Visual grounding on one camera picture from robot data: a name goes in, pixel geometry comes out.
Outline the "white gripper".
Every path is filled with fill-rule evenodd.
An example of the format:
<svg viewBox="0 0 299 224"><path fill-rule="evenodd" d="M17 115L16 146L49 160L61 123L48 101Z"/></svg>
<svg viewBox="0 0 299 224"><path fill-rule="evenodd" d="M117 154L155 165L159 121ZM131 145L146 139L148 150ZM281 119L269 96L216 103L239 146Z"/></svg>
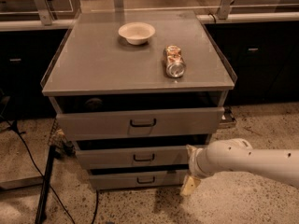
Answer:
<svg viewBox="0 0 299 224"><path fill-rule="evenodd" d="M185 175L180 190L182 196L191 195L200 185L200 178L207 178L214 175L214 172L205 171L206 150L191 145L186 146L188 152L189 175Z"/></svg>

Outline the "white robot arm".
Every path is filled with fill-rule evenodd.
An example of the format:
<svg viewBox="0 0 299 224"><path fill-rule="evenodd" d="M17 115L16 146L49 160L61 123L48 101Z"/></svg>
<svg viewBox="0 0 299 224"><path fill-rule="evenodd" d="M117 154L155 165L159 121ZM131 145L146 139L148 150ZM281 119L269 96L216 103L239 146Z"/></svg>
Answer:
<svg viewBox="0 0 299 224"><path fill-rule="evenodd" d="M298 149L254 149L241 138L186 148L189 170L180 190L182 196L190 195L202 179L219 172L248 172L299 188Z"/></svg>

